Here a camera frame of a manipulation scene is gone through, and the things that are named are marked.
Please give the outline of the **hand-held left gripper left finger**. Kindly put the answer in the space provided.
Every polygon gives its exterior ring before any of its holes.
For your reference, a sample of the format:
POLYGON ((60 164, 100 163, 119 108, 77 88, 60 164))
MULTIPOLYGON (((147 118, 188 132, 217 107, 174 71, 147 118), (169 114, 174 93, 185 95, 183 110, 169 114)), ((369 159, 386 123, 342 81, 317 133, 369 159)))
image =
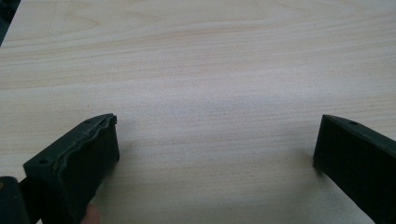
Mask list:
POLYGON ((86 216, 120 159, 116 123, 113 114, 86 119, 23 165, 22 192, 32 222, 79 224, 86 216))

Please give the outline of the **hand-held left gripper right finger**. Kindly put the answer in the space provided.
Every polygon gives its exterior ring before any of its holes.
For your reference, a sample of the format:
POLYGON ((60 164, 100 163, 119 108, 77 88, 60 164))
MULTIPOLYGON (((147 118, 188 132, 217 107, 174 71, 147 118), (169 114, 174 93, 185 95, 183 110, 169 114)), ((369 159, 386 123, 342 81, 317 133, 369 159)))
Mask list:
POLYGON ((375 224, 396 224, 396 141, 356 121, 324 115, 313 164, 375 224))

